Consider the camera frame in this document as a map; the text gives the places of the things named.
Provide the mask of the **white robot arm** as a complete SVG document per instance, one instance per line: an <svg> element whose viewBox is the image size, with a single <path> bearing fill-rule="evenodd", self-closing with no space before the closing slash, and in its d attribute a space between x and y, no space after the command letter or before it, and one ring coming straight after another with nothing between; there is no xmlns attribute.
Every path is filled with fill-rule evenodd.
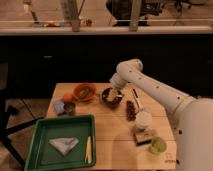
<svg viewBox="0 0 213 171"><path fill-rule="evenodd" d="M193 96L142 73L140 59L120 62L111 77L121 90L130 82L160 103L177 124L176 171L213 171L213 99Z"/></svg>

